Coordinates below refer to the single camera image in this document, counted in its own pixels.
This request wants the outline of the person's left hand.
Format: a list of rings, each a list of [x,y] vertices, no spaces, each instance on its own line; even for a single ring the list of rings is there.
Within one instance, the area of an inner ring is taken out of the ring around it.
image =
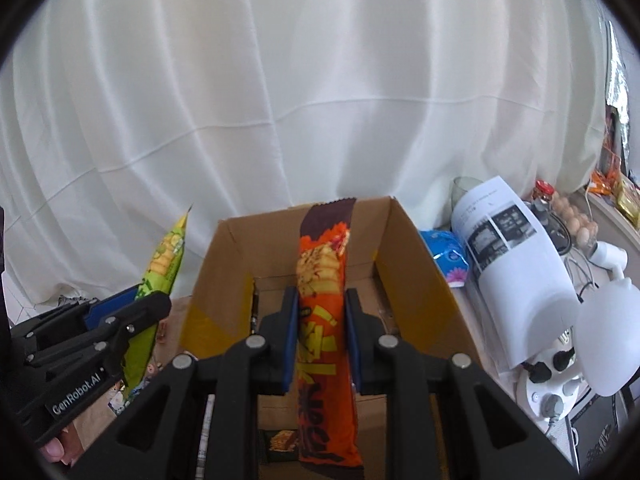
[[[62,463],[73,467],[84,454],[80,437],[74,424],[62,429],[60,434],[40,448],[40,453],[49,463]]]

